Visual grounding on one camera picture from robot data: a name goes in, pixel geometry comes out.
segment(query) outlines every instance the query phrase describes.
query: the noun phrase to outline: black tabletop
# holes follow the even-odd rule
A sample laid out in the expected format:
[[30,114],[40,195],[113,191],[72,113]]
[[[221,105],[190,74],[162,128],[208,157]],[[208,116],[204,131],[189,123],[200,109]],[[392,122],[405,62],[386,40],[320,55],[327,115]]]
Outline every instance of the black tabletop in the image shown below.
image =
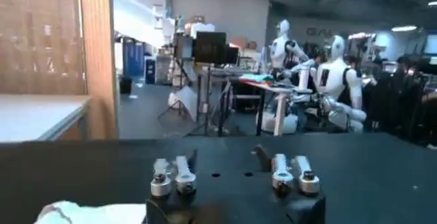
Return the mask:
[[32,223],[59,200],[144,203],[156,158],[198,150],[197,173],[238,179],[251,150],[308,156],[326,194],[327,223],[433,223],[437,153],[386,134],[38,142],[0,145],[0,219]]

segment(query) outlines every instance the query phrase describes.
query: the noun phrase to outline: black monitor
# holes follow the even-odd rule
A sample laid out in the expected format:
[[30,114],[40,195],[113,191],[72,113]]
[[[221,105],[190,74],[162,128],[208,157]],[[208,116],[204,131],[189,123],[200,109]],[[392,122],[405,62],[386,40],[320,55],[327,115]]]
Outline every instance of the black monitor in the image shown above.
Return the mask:
[[238,48],[226,47],[226,58],[224,64],[237,64],[238,61]]
[[437,55],[423,56],[418,62],[419,71],[426,74],[437,74]]
[[225,63],[226,33],[197,32],[197,38],[193,52],[195,61],[198,63]]

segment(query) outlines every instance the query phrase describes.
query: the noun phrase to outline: humanoid robot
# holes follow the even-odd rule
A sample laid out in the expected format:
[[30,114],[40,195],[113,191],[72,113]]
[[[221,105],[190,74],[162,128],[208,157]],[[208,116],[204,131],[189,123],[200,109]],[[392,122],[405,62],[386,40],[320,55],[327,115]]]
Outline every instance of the humanoid robot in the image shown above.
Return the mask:
[[[299,45],[295,41],[288,38],[290,24],[287,20],[282,20],[277,26],[277,30],[278,37],[273,41],[272,46],[270,47],[270,58],[272,60],[273,67],[272,75],[274,78],[277,78],[283,72],[284,59],[288,54],[293,53],[299,58],[300,61],[306,61],[309,59]],[[276,97],[276,100],[278,101],[277,110],[264,111],[262,130],[276,134],[276,114],[284,113],[286,99],[287,98],[284,94],[279,94]],[[288,134],[296,132],[297,123],[298,117],[296,115],[289,114],[284,118],[282,133]]]
[[301,61],[308,60],[307,55],[299,47],[299,45],[288,38],[290,24],[287,20],[282,20],[278,27],[278,37],[273,41],[270,48],[270,58],[272,60],[273,69],[282,69],[284,59],[287,54],[293,52]]
[[[345,41],[341,36],[334,36],[327,49],[328,61],[318,67],[314,79],[317,92],[322,95],[321,108],[331,123],[347,131],[362,132],[362,122],[367,115],[361,111],[361,77],[343,60]],[[349,89],[349,105],[337,102],[346,87]]]

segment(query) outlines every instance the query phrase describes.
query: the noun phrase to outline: wooden wall panel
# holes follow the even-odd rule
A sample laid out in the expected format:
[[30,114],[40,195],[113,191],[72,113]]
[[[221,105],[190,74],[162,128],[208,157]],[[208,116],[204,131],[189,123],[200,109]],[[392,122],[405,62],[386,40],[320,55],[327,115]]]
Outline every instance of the wooden wall panel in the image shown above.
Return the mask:
[[112,0],[81,0],[91,137],[117,138]]
[[0,0],[0,93],[85,94],[79,0]]

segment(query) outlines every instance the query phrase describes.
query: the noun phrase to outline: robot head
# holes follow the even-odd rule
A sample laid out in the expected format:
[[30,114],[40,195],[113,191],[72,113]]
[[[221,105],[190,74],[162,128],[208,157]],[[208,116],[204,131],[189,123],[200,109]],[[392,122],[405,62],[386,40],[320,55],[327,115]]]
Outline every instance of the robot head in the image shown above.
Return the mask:
[[282,20],[281,23],[279,23],[277,26],[278,37],[287,34],[289,30],[290,24],[288,23],[288,20]]
[[345,50],[345,42],[341,36],[333,36],[329,41],[325,42],[326,56],[329,61],[334,61],[343,57]]

